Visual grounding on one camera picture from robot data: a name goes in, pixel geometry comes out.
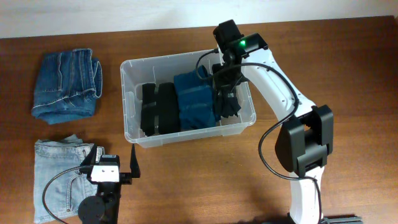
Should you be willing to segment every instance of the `white wall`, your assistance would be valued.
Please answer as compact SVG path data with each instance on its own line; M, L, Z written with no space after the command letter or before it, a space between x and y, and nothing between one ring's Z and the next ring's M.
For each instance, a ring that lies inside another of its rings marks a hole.
M397 0L0 0L0 38L385 15Z

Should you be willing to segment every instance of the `white robotic arm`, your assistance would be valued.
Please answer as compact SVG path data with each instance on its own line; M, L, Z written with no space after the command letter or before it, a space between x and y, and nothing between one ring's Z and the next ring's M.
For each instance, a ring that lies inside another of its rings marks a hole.
M263 63L276 69L295 90L300 103L298 104L295 116L299 117L308 114L315 106L314 102L305 97L287 78L285 73L276 63L271 50L258 49L250 53L250 56L242 59L245 63ZM263 67L245 66L241 69L242 74L257 87L261 95L266 99L278 120L288 116L294 108L294 96L287 85L272 71L267 71ZM317 179L320 188L321 177L325 167L316 166L306 173L306 177ZM294 172L290 172L291 177L298 177ZM290 181L292 204L290 206L290 217L295 223L318 223L319 201L317 190L312 180Z
M287 124L286 127L282 127L275 150L277 151L278 158L282 165L289 172L290 177L295 179L299 177L306 178L290 181L292 204L289 215L291 220L298 224L318 223L320 217L323 217L323 215L322 213L320 214L318 192L313 180L317 180L316 184L318 184L320 189L326 157L331 153L332 149L333 114L328 108L323 108L326 109L326 111L321 110L321 112L319 112L319 108L315 106L314 102L307 99L293 85L276 63L267 44L258 34L243 37L237 28L234 28L236 25L232 23L227 21L226 24L220 24L214 31L214 35L218 42L221 63L224 68L231 66L240 68L240 71L236 70L235 74L233 72L228 74L232 77L230 80L233 80L234 76L236 80L239 80L240 78L238 77L243 74L245 78L257 87L279 121L291 115L295 107L297 107L294 113L295 120L293 119L295 123L293 123L293 126ZM255 65L244 66L250 63L267 65L276 70L285 80L282 80L276 72L267 68ZM296 99L294 93L289 89L286 82L288 82L290 87L294 90L299 100L298 104L295 104ZM318 121L311 121L314 116L314 110L319 112L315 116L321 117ZM314 130L310 130L309 132L304 131L305 124L309 125ZM328 130L328 133L326 133L324 128L329 128L331 130ZM318 136L322 134L330 134L331 136L326 138L321 136L321 139L315 137L315 135ZM301 147L299 150L301 152L298 154L295 151L296 145Z

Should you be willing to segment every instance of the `dark blue jeans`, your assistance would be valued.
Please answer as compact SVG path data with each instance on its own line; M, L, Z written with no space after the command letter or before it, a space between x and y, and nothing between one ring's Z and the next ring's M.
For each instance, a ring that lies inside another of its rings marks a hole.
M48 124L94 115L102 69L91 49L46 54L37 77L32 115Z
M198 68L202 78L209 77L206 68ZM216 126L221 118L213 110L213 81L201 80L196 71L174 76L175 92L178 96L180 124L182 129L201 129Z

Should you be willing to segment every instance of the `light blue jeans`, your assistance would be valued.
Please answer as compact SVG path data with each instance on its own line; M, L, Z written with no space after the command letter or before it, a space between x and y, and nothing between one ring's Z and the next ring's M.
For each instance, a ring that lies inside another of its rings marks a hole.
M44 209L42 194L45 185L51 178L72 167L77 167L91 151L93 144L83 141L72 135L59 142L38 140L35 143L35 181L34 207L35 223L44 223L54 220ZM104 154L104 148L98 147L97 161ZM54 215L67 218L77 215L80 202L95 195L97 185L92 185L86 175L78 170L66 173L51 183L45 194L45 202Z

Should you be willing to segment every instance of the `jeans pocket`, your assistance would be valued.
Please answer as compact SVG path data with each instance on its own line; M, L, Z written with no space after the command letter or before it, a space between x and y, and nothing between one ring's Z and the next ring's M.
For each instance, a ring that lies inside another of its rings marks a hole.
M83 174L74 173L68 182L66 206L67 212L76 210L85 198L83 191Z
M37 77L35 92L62 90L61 59L62 53L47 54Z

